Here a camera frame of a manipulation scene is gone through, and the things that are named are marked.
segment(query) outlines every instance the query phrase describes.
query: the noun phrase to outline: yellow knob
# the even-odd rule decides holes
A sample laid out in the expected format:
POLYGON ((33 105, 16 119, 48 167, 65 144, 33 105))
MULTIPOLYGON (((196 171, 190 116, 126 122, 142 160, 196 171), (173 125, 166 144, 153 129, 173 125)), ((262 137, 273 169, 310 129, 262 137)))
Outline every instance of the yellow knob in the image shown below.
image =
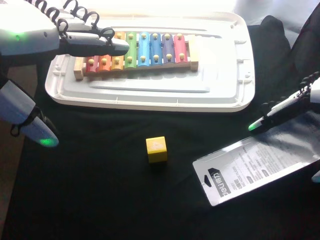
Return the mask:
POLYGON ((90 65, 93 65, 93 64, 95 63, 95 60, 89 59, 88 63, 89 63, 90 65))
POLYGON ((107 64, 107 59, 106 59, 106 58, 102 58, 102 59, 101 59, 101 63, 102 63, 103 65, 106 65, 106 64, 107 64))
POLYGON ((116 57, 116 58, 114 59, 114 63, 115 63, 116 65, 118 65, 119 62, 120 62, 120 58, 116 57))

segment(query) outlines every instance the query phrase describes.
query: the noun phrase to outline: cube top face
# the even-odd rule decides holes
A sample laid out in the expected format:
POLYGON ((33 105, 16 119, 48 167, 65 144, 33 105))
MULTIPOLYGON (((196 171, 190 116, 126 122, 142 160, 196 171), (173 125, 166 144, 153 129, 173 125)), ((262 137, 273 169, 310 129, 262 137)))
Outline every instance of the cube top face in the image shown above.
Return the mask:
POLYGON ((167 151, 166 140, 164 136, 147 138, 145 141, 148 154, 157 154, 167 151))

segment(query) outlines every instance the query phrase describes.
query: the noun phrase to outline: black tablecloth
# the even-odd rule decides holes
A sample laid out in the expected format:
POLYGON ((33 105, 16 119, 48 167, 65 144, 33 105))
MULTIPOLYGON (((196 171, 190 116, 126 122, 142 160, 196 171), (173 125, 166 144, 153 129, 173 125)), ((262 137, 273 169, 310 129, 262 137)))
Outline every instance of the black tablecloth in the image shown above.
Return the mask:
POLYGON ((319 239, 320 185, 312 164, 211 207, 192 162, 248 137, 258 107, 297 89, 299 46, 282 23, 249 26, 256 93, 236 113, 97 109, 55 103, 38 67, 35 100, 61 131, 57 148, 26 139, 3 240, 319 239), (168 163, 150 168, 146 138, 165 136, 168 163))

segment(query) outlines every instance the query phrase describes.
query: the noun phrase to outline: deli logo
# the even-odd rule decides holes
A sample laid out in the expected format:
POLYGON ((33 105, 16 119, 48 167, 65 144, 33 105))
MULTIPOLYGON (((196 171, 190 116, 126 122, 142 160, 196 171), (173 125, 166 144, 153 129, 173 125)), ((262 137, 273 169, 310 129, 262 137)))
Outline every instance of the deli logo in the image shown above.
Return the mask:
POLYGON ((220 197, 226 196, 231 193, 228 185, 224 177, 222 176, 221 172, 218 169, 210 168, 208 172, 214 182, 216 189, 218 190, 220 197))

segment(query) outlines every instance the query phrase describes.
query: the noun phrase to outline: xylophone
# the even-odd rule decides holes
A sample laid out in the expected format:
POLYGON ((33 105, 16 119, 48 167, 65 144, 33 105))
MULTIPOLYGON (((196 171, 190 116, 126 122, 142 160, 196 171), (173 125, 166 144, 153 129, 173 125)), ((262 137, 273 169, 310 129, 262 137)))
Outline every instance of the xylophone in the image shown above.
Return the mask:
POLYGON ((84 76, 97 77, 114 71, 146 68, 198 70, 199 57, 195 35, 116 31, 114 37, 129 44, 130 48, 126 55, 77 57, 73 69, 76 79, 81 80, 84 76))

